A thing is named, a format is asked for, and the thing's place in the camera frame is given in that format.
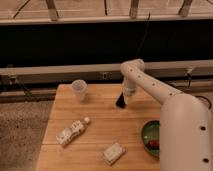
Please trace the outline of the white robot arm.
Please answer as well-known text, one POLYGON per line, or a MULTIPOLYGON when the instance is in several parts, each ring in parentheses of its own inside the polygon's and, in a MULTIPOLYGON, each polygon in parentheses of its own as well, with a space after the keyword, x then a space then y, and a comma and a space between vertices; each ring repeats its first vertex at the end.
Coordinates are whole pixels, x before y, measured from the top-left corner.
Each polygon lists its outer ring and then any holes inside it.
POLYGON ((123 94, 140 86, 161 104, 160 171, 213 171, 211 111, 197 97, 146 74, 142 59, 123 62, 123 94))

